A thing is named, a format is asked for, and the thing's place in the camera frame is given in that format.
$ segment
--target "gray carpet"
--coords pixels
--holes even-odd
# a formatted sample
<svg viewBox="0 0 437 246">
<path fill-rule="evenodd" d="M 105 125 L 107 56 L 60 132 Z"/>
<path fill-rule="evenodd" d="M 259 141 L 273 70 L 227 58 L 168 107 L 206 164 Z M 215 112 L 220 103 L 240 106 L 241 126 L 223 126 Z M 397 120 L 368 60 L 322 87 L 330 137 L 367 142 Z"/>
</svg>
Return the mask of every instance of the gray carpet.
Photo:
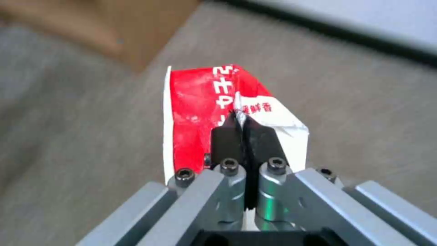
<svg viewBox="0 0 437 246">
<path fill-rule="evenodd" d="M 437 215 L 437 72 L 204 3 L 140 75 L 20 26 L 0 31 L 0 245 L 72 245 L 163 180 L 162 88 L 237 63 L 310 129 L 308 166 L 373 179 Z"/>
</svg>

